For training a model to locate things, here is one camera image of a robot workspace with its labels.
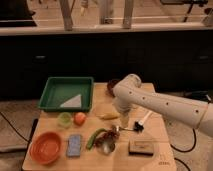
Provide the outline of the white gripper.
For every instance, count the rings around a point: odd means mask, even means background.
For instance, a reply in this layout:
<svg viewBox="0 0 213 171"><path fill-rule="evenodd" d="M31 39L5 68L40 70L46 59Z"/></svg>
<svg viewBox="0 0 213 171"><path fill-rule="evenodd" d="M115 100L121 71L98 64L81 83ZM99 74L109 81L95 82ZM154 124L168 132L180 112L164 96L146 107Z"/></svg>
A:
<svg viewBox="0 0 213 171"><path fill-rule="evenodd" d="M115 109L121 114L119 117L121 126L123 128L128 127L129 123L129 116L128 114L130 113L132 108L132 104L126 101L123 101L121 99L116 98L115 99Z"/></svg>

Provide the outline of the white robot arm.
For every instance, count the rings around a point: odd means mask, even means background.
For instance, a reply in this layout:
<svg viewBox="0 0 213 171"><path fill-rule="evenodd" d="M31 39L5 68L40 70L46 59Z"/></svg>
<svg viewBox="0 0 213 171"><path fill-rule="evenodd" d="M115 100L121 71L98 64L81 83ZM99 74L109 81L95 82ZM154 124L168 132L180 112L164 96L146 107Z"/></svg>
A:
<svg viewBox="0 0 213 171"><path fill-rule="evenodd" d="M113 93L114 106L120 113L123 127L128 126L130 110L136 104L213 137L213 103L146 91L136 74L119 81Z"/></svg>

